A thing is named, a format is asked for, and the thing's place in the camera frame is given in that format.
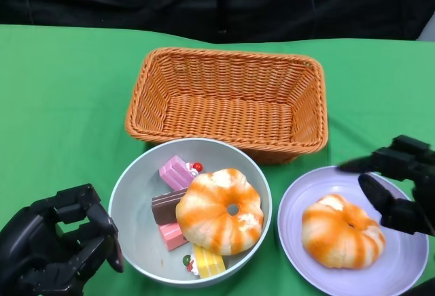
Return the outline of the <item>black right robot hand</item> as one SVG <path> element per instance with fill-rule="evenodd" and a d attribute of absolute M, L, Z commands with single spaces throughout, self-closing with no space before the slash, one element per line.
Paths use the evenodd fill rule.
<path fill-rule="evenodd" d="M 434 149 L 428 143 L 399 135 L 390 145 L 336 169 L 357 176 L 382 226 L 434 236 Z"/>

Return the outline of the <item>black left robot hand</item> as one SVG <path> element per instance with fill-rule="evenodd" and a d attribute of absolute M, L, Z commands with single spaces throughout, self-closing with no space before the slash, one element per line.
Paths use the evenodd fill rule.
<path fill-rule="evenodd" d="M 35 201 L 1 230 L 2 295 L 82 295 L 104 262 L 124 271 L 118 228 L 91 184 Z"/>

